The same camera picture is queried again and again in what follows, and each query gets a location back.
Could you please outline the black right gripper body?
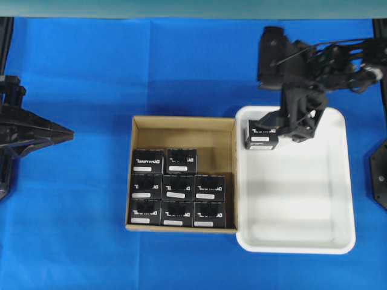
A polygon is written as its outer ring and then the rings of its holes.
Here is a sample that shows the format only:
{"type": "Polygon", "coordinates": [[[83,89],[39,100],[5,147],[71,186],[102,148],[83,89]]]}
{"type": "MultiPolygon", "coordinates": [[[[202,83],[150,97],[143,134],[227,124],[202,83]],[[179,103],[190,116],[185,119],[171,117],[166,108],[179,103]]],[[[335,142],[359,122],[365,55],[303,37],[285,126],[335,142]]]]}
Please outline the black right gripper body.
{"type": "Polygon", "coordinates": [[[310,119],[316,122],[316,128],[327,107],[327,98],[323,91],[288,83],[282,86],[281,107],[286,126],[290,123],[310,119]]]}

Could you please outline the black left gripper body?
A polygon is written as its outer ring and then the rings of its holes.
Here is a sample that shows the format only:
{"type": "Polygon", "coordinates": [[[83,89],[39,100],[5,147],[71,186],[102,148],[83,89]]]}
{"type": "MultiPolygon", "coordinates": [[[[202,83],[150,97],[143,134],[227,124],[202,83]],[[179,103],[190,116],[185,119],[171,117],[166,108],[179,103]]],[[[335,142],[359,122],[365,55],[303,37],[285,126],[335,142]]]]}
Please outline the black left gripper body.
{"type": "Polygon", "coordinates": [[[3,104],[1,106],[1,151],[11,159],[19,159],[36,150],[34,134],[36,114],[3,104]]]}

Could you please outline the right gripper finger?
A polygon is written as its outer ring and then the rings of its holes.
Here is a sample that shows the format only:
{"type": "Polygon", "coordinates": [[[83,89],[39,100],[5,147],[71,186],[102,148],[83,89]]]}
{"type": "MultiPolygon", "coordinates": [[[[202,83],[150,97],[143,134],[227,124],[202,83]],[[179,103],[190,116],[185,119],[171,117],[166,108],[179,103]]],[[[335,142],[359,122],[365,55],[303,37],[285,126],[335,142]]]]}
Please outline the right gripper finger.
{"type": "Polygon", "coordinates": [[[278,135],[290,138],[294,142],[304,142],[314,137],[316,122],[305,119],[299,122],[290,123],[287,126],[279,127],[276,131],[278,135]]]}
{"type": "Polygon", "coordinates": [[[275,129],[280,130],[285,127],[286,125],[286,118],[284,117],[281,110],[269,112],[266,115],[264,115],[261,119],[259,119],[256,124],[258,127],[264,128],[264,129],[275,129]]]}

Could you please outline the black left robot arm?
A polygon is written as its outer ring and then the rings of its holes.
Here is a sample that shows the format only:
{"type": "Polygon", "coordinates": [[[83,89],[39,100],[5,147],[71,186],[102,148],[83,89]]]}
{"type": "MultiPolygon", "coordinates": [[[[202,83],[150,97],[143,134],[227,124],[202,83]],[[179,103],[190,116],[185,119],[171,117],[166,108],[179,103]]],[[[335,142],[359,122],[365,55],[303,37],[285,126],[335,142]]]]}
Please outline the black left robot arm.
{"type": "Polygon", "coordinates": [[[31,152],[74,138],[74,132],[22,108],[26,89],[5,74],[14,19],[1,18],[1,199],[10,192],[13,162],[31,152]]]}

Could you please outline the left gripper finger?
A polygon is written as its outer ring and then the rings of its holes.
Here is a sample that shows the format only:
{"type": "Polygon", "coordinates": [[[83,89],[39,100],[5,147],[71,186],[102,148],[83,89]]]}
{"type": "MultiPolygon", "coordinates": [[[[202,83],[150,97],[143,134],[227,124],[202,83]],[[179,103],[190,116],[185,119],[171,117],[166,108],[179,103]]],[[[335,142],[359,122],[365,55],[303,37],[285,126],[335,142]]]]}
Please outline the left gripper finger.
{"type": "Polygon", "coordinates": [[[11,145],[11,156],[13,159],[22,158],[34,151],[71,141],[73,138],[73,134],[65,134],[17,141],[11,145]]]}
{"type": "Polygon", "coordinates": [[[71,138],[74,136],[74,132],[66,127],[63,127],[46,118],[42,118],[30,111],[23,110],[23,112],[23,120],[27,123],[29,127],[50,131],[51,133],[60,134],[61,136],[67,136],[71,138]]]}

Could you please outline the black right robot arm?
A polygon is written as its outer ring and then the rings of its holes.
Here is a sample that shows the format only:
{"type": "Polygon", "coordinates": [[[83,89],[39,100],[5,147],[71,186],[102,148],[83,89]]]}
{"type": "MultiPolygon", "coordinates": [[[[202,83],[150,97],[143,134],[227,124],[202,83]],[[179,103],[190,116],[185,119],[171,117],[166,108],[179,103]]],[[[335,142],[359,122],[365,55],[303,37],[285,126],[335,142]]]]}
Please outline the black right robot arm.
{"type": "Polygon", "coordinates": [[[257,125],[300,143],[313,138],[331,91],[361,94],[386,76],[386,39],[369,38],[308,45],[265,34],[259,43],[258,81],[280,90],[277,111],[257,125]]]}

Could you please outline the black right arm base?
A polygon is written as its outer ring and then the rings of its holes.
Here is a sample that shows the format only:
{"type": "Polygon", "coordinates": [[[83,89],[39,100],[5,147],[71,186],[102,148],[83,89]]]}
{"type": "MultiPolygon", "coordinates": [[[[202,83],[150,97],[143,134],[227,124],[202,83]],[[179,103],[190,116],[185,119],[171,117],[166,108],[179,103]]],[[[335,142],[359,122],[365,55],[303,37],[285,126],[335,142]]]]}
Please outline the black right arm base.
{"type": "Polygon", "coordinates": [[[386,212],[386,138],[365,154],[366,196],[386,212]]]}

